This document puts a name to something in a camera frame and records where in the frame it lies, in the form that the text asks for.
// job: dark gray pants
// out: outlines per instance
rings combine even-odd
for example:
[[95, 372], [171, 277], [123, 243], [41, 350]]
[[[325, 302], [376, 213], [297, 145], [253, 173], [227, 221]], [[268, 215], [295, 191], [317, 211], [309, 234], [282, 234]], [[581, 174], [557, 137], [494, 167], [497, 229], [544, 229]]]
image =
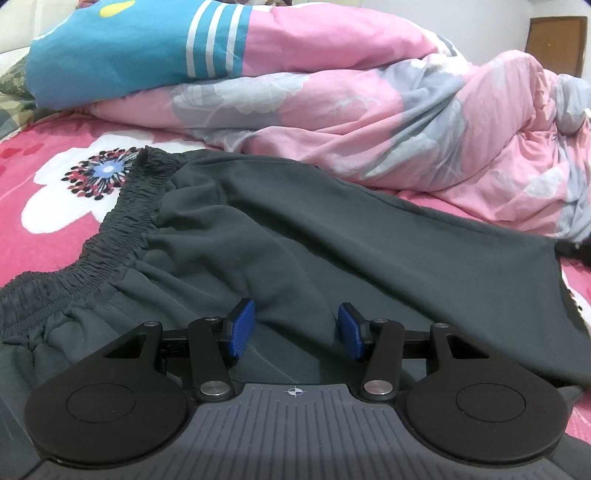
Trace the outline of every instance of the dark gray pants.
[[359, 381], [335, 332], [349, 301], [409, 329], [451, 323], [538, 374], [591, 385], [591, 339], [552, 240], [290, 160], [148, 149], [78, 262], [0, 290], [0, 476], [38, 461], [22, 423], [32, 389], [141, 322], [185, 327], [242, 297], [258, 323], [238, 381]]

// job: yellow dot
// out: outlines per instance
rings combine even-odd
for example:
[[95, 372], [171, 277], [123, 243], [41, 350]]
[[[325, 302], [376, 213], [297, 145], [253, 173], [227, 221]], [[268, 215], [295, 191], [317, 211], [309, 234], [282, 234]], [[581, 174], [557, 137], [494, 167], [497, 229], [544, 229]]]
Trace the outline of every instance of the yellow dot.
[[118, 4], [110, 4], [100, 9], [99, 15], [103, 18], [112, 17], [113, 15], [120, 14], [126, 8], [131, 7], [135, 3], [135, 0], [129, 0], [129, 2], [121, 2]]

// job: white stripe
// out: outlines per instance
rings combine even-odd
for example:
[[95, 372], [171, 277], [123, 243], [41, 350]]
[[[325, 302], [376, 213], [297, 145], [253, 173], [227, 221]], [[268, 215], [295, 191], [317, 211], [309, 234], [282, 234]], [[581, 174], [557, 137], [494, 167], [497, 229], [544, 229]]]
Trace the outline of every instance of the white stripe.
[[205, 65], [207, 65], [207, 76], [211, 79], [216, 76], [216, 70], [213, 67], [213, 48], [216, 43], [217, 24], [219, 23], [220, 17], [222, 16], [222, 11], [224, 8], [226, 8], [226, 6], [226, 4], [221, 4], [216, 8], [216, 11], [213, 13], [212, 22], [209, 25], [209, 32], [207, 33], [207, 43], [205, 45]]
[[195, 35], [197, 34], [197, 26], [199, 25], [199, 20], [201, 20], [201, 16], [205, 9], [209, 6], [212, 0], [205, 0], [199, 8], [195, 12], [195, 16], [191, 21], [191, 26], [189, 26], [189, 34], [187, 36], [187, 75], [189, 78], [195, 78], [195, 59], [193, 58], [193, 47], [195, 46]]
[[237, 5], [232, 20], [230, 21], [230, 32], [228, 33], [228, 47], [226, 48], [226, 71], [232, 74], [234, 69], [234, 48], [236, 48], [236, 35], [238, 34], [238, 22], [242, 13], [243, 5]]
[[42, 38], [45, 38], [48, 35], [51, 35], [53, 32], [55, 32], [58, 28], [60, 28], [64, 23], [66, 23], [70, 17], [72, 16], [72, 14], [68, 15], [68, 18], [66, 18], [64, 21], [59, 22], [55, 27], [53, 27], [50, 31], [45, 32], [43, 35], [39, 35], [38, 37], [33, 38], [33, 40], [41, 40]]

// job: white flower print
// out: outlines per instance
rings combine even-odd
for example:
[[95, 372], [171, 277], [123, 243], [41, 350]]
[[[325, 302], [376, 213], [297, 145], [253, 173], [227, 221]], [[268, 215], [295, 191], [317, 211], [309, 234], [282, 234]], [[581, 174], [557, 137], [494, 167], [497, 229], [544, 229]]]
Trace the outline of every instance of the white flower print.
[[302, 90], [309, 78], [306, 74], [280, 72], [254, 78], [183, 84], [173, 95], [173, 102], [180, 108], [208, 112], [208, 119], [216, 111], [213, 105], [233, 107], [244, 115], [270, 113], [276, 111], [288, 95], [294, 96]]
[[309, 75], [279, 72], [226, 80], [213, 88], [223, 98], [224, 107], [234, 107], [245, 115], [270, 113], [276, 111], [288, 95], [294, 96], [302, 90], [309, 78]]
[[36, 173], [44, 187], [22, 210], [21, 223], [31, 233], [53, 233], [92, 213], [102, 222], [117, 203], [125, 175], [145, 145], [179, 153], [204, 148], [200, 142], [171, 140], [154, 143], [149, 132], [115, 131], [101, 135], [87, 148], [58, 153]]

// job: elastic waistband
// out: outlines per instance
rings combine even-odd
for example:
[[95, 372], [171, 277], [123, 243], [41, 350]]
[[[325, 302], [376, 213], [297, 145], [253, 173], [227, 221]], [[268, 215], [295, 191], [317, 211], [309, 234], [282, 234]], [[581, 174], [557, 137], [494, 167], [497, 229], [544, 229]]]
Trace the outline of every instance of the elastic waistband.
[[19, 335], [95, 291], [145, 241], [164, 185], [182, 164], [182, 155], [156, 148], [138, 154], [115, 208], [88, 239], [80, 258], [63, 270], [25, 272], [0, 289], [0, 341]]

